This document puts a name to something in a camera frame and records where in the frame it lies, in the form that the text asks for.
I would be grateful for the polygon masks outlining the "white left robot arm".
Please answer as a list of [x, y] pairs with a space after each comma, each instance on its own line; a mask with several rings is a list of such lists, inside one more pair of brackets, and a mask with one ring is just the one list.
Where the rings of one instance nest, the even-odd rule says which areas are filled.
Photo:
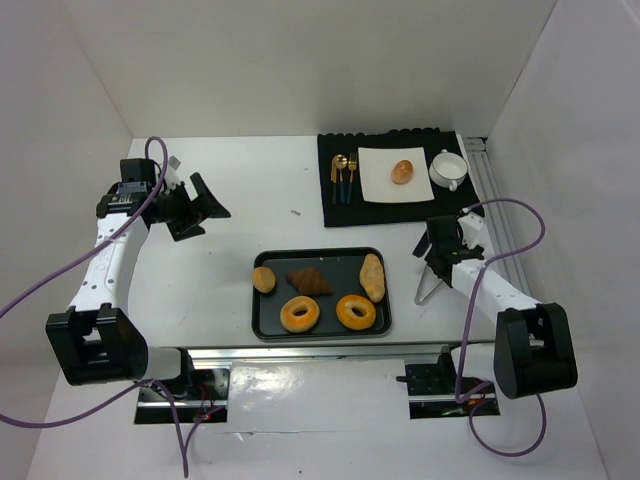
[[169, 227], [182, 220], [199, 221], [189, 211], [191, 201], [183, 184], [156, 197], [151, 213], [133, 220], [127, 211], [108, 213], [97, 223], [97, 245], [78, 292], [63, 313], [49, 316], [45, 331], [67, 382], [74, 386], [157, 379], [176, 390], [189, 382], [192, 360], [184, 348], [151, 347], [128, 316], [128, 298], [135, 265], [150, 225]]

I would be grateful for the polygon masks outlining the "metal tongs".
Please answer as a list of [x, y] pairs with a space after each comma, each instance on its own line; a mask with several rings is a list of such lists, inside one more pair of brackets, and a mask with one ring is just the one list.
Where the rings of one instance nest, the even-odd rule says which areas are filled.
[[434, 291], [440, 286], [442, 280], [426, 265], [421, 274], [416, 293], [414, 296], [414, 304], [416, 306], [424, 305]]

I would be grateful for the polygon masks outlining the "small orange round bun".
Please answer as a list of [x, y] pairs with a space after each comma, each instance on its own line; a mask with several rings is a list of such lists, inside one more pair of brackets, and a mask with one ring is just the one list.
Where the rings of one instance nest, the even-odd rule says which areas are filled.
[[396, 185], [405, 185], [411, 181], [414, 167], [411, 161], [403, 159], [399, 161], [391, 171], [391, 180]]

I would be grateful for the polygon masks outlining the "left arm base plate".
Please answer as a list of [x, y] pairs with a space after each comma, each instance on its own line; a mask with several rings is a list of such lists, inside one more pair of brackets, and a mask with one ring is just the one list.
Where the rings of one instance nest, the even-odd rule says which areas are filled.
[[[191, 383], [178, 387], [168, 382], [165, 386], [174, 398], [181, 424], [226, 423], [230, 367], [196, 368], [190, 374]], [[160, 425], [173, 422], [168, 396], [156, 385], [139, 390], [134, 415], [136, 425]]]

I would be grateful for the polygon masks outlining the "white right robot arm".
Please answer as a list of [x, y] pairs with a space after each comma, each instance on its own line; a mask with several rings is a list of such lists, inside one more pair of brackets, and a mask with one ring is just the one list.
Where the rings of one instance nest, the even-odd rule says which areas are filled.
[[[463, 338], [452, 350], [456, 401], [476, 393], [463, 388], [464, 365], [469, 355], [483, 351], [492, 363], [479, 389], [497, 388], [517, 399], [574, 387], [578, 371], [565, 310], [523, 294], [491, 270], [494, 261], [479, 240], [481, 223], [470, 207], [430, 218], [413, 251], [427, 271], [467, 298], [468, 318], [480, 309], [495, 323], [492, 344]], [[272, 269], [286, 281], [253, 294], [251, 325], [261, 340], [377, 335], [391, 326], [388, 293], [364, 284], [367, 266], [375, 270], [377, 284], [386, 283], [374, 249], [267, 251], [256, 257], [255, 266], [258, 272]]]

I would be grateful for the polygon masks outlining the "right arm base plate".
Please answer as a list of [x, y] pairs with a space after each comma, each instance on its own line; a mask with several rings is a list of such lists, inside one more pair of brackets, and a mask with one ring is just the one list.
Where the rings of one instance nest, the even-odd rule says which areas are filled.
[[437, 363], [406, 364], [396, 381], [406, 387], [411, 419], [464, 418], [473, 409], [477, 416], [499, 416], [493, 387], [484, 387], [470, 400], [457, 403], [454, 396], [456, 373], [449, 360]]

